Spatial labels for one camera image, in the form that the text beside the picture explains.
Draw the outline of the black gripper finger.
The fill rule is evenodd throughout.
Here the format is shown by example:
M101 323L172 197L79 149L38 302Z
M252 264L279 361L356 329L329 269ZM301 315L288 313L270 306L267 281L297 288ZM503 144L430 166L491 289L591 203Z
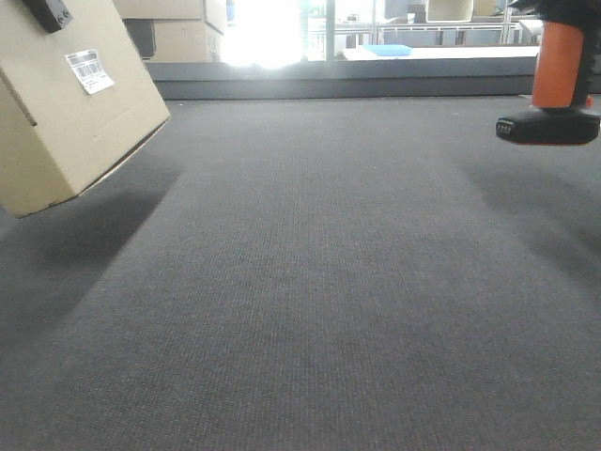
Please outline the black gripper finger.
M63 0L23 0L23 3L49 34L64 29L73 19Z

